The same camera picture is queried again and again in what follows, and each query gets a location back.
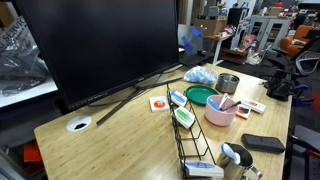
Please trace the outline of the black felt case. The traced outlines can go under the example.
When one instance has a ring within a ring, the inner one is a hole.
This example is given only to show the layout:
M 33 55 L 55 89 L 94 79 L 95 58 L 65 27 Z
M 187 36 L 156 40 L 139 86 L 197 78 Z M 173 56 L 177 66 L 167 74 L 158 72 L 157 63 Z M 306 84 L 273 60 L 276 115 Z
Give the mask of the black felt case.
M 285 151 L 285 146 L 276 137 L 243 134 L 241 141 L 247 149 L 255 151 L 269 152 L 274 154 L 281 154 Z

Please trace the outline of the green round plate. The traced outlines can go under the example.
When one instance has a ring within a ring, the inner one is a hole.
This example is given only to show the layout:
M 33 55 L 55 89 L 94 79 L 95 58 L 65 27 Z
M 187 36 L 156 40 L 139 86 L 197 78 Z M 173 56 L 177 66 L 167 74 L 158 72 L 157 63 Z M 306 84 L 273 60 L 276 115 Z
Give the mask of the green round plate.
M 186 97 L 189 101 L 205 106 L 207 98 L 211 95 L 217 95 L 218 92 L 210 87 L 202 85 L 190 86 L 185 90 Z

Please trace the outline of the cardboard box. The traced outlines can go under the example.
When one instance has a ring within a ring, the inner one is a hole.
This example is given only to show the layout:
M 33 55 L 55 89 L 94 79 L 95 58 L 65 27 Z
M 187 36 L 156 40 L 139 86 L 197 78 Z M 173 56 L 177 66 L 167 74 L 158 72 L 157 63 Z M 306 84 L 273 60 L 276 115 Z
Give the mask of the cardboard box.
M 227 21 L 225 19 L 195 19 L 194 25 L 203 27 L 204 36 L 215 36 L 224 30 Z

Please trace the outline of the blue white plastic bag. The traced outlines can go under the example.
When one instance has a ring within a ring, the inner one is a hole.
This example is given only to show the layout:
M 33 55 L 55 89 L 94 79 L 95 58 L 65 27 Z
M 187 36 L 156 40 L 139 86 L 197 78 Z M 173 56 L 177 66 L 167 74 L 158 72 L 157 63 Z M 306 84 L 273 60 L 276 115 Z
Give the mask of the blue white plastic bag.
M 195 66 L 184 74 L 183 79 L 188 82 L 213 84 L 217 77 L 218 75 L 215 71 L 202 66 Z

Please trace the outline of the round steel bowl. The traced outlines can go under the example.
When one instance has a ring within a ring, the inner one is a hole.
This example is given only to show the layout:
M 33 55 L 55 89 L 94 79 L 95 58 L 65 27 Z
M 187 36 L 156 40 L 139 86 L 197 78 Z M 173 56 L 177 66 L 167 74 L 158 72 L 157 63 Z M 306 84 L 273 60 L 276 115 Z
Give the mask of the round steel bowl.
M 216 89 L 222 93 L 233 94 L 236 91 L 240 78 L 229 74 L 229 73 L 221 73 L 218 76 Z

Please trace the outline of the black plastic bag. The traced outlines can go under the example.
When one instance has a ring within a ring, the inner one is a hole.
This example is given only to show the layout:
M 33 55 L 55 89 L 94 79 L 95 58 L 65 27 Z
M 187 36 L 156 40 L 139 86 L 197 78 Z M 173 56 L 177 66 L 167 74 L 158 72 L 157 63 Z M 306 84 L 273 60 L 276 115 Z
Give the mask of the black plastic bag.
M 49 71 L 26 24 L 18 17 L 0 34 L 0 95 L 10 96 L 42 84 Z

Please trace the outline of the green label white card box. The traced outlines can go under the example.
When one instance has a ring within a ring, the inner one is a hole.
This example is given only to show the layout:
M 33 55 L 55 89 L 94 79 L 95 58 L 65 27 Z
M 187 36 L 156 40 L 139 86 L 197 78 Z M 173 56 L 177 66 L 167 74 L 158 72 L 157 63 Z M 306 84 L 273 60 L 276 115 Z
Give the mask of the green label white card box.
M 195 120 L 195 116 L 182 106 L 174 110 L 174 115 L 177 121 L 186 129 L 189 129 Z

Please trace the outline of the pink cup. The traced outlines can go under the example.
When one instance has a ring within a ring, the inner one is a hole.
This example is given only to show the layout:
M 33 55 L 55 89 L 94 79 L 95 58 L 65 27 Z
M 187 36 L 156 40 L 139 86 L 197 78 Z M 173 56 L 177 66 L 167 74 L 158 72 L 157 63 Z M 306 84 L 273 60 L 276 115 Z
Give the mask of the pink cup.
M 206 119 L 214 125 L 217 126 L 228 126 L 231 124 L 233 119 L 236 116 L 238 106 L 235 106 L 231 109 L 226 111 L 217 111 L 215 110 L 208 102 L 208 99 L 211 98 L 220 107 L 221 100 L 223 98 L 222 95 L 211 95 L 207 98 L 206 106 L 205 106 L 205 117 Z M 227 98 L 221 108 L 229 107 L 230 105 L 234 104 L 235 101 Z

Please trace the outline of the red black card box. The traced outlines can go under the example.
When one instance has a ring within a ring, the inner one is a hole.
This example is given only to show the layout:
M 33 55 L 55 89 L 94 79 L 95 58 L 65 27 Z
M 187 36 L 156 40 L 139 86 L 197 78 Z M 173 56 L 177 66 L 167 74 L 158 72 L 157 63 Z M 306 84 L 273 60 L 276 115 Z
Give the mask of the red black card box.
M 243 105 L 239 105 L 236 115 L 243 118 L 243 119 L 248 119 L 250 113 L 251 113 L 250 108 L 243 106 Z

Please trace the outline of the black spoon in cup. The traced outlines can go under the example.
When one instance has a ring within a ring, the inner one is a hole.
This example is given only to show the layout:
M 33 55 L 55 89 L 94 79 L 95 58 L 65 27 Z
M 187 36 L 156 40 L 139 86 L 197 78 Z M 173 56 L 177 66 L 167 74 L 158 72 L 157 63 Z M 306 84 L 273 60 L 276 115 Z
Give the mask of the black spoon in cup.
M 231 108 L 233 108 L 233 107 L 235 107 L 235 106 L 240 105 L 241 103 L 242 103 L 241 101 L 237 101 L 236 103 L 234 103 L 234 104 L 230 105 L 229 107 L 226 107 L 226 108 L 220 108 L 220 111 L 226 111 L 226 110 L 228 110 L 228 109 L 231 109 Z

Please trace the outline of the white book in rack end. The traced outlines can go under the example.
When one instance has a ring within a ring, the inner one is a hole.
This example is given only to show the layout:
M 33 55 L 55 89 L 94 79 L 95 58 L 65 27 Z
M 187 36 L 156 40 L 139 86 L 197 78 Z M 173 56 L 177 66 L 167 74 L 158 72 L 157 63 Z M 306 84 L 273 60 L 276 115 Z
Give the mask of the white book in rack end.
M 186 172 L 191 176 L 223 178 L 224 170 L 217 165 L 205 161 L 186 160 Z

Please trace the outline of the large black computer monitor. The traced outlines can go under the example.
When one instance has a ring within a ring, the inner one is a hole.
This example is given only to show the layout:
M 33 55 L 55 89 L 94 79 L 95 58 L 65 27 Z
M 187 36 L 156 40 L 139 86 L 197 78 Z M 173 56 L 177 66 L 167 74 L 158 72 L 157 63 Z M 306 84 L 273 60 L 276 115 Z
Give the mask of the large black computer monitor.
M 16 0 L 68 109 L 178 64 L 175 0 Z

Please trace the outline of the grey glass door cabinet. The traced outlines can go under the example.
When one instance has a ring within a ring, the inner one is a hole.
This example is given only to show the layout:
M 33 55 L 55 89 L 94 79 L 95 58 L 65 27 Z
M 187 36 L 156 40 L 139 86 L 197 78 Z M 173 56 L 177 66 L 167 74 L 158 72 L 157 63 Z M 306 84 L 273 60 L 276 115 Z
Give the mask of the grey glass door cabinet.
M 263 54 L 268 47 L 277 48 L 289 30 L 290 19 L 278 16 L 253 15 L 249 34 L 258 39 L 257 52 Z

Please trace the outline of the white spoon in pitcher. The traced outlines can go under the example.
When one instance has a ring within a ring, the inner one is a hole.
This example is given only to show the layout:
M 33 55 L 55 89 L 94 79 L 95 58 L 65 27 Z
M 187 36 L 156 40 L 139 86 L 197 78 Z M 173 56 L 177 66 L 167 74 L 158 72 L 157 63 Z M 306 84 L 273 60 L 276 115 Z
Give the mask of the white spoon in pitcher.
M 225 155 L 227 155 L 235 164 L 239 164 L 241 162 L 240 155 L 235 152 L 230 145 L 224 143 L 221 145 L 221 149 Z

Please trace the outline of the orange circle white card box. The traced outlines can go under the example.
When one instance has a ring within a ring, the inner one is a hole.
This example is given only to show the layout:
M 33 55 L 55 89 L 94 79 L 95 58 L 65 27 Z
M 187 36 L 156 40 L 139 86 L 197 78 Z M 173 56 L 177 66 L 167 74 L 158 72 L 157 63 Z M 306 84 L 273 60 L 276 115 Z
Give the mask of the orange circle white card box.
M 161 112 L 169 109 L 169 103 L 165 96 L 150 97 L 149 103 L 152 112 Z

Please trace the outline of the blue label white card box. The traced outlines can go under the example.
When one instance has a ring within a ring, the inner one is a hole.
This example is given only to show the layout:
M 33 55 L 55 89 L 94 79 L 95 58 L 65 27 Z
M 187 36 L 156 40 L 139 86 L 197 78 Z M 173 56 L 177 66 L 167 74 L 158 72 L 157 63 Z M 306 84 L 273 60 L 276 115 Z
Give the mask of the blue label white card box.
M 187 102 L 187 98 L 178 92 L 177 90 L 173 90 L 170 93 L 171 100 L 178 106 L 185 106 Z

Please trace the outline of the black monitor stand base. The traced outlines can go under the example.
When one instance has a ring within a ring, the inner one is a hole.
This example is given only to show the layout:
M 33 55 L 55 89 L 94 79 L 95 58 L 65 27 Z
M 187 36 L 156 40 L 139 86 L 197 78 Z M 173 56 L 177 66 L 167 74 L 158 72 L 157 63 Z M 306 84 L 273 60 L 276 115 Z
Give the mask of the black monitor stand base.
M 144 90 L 148 90 L 150 88 L 154 88 L 154 87 L 158 87 L 158 86 L 162 86 L 162 85 L 166 85 L 169 83 L 173 83 L 176 81 L 182 80 L 182 78 L 175 78 L 172 80 L 167 80 L 164 82 L 160 82 L 160 83 L 155 83 L 149 86 L 144 86 L 144 87 L 138 87 L 136 88 L 136 90 L 130 94 L 125 100 L 121 101 L 118 105 L 116 105 L 111 111 L 109 111 L 106 115 L 104 115 L 100 120 L 98 120 L 96 122 L 97 126 L 102 125 L 105 121 L 107 121 L 112 115 L 114 115 L 118 110 L 120 110 L 124 105 L 126 105 L 129 101 L 131 101 L 134 97 L 138 96 L 138 94 Z

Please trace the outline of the abc card box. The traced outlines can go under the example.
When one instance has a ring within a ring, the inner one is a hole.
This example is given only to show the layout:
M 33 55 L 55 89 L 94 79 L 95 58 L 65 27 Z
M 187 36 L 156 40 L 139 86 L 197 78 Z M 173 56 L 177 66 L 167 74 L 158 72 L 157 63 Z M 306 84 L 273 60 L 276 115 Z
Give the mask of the abc card box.
M 259 102 L 256 102 L 250 99 L 242 100 L 242 104 L 259 114 L 263 114 L 266 109 L 266 106 L 264 104 L 261 104 Z

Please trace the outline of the black office chair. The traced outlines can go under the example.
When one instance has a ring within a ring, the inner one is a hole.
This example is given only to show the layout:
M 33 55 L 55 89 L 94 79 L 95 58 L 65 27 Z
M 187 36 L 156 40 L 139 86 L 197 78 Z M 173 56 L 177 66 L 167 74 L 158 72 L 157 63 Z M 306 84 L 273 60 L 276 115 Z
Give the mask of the black office chair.
M 320 30 L 311 30 L 307 37 L 310 41 L 296 58 L 296 68 L 301 76 L 312 74 L 320 60 Z

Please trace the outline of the blue white spoon in cup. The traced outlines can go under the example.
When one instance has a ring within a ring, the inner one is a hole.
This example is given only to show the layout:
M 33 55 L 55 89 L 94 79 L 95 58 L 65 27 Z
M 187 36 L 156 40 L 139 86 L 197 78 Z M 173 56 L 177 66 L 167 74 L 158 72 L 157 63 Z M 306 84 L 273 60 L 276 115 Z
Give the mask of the blue white spoon in cup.
M 208 99 L 209 104 L 217 111 L 220 111 L 219 107 L 217 106 L 217 104 L 213 101 L 213 99 L 209 98 Z

